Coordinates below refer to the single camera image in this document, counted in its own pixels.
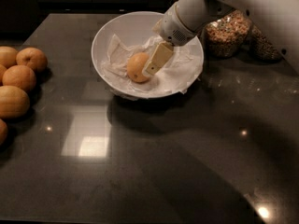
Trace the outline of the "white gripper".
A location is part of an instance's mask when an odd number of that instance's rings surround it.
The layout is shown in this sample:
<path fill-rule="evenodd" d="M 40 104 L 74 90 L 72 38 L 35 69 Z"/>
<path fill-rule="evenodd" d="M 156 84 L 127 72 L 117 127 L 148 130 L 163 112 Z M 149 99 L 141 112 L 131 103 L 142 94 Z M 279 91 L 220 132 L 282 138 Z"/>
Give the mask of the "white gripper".
<path fill-rule="evenodd" d="M 160 42 L 146 61 L 142 74 L 145 77 L 154 76 L 167 64 L 174 53 L 174 47 L 186 45 L 196 37 L 196 32 L 187 28 L 180 20 L 177 8 L 171 6 L 152 27 L 151 31 L 159 35 L 164 42 Z"/>

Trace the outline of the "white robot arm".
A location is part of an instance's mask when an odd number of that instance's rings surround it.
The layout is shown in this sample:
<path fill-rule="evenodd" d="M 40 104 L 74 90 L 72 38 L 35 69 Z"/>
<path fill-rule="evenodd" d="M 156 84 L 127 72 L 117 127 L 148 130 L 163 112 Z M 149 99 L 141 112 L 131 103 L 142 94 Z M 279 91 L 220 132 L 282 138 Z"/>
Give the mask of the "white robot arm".
<path fill-rule="evenodd" d="M 153 26 L 173 46 L 184 46 L 208 23 L 233 10 L 246 15 L 299 72 L 299 0 L 178 0 Z"/>

